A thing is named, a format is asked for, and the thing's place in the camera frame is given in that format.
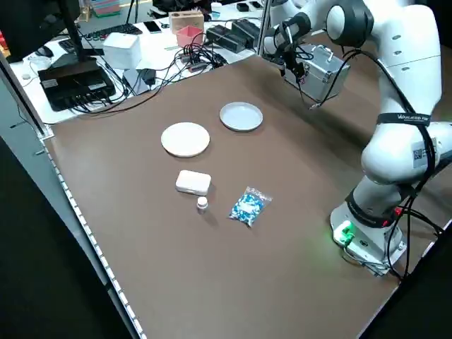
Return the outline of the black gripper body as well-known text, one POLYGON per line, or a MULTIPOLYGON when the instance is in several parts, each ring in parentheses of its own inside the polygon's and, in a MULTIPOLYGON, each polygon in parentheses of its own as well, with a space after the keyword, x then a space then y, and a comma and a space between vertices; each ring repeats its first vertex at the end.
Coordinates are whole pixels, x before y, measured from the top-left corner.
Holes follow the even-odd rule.
POLYGON ((297 61, 297 53, 294 47, 290 47, 283 52, 281 57, 285 62, 286 68, 290 71, 304 71, 303 63, 297 61))

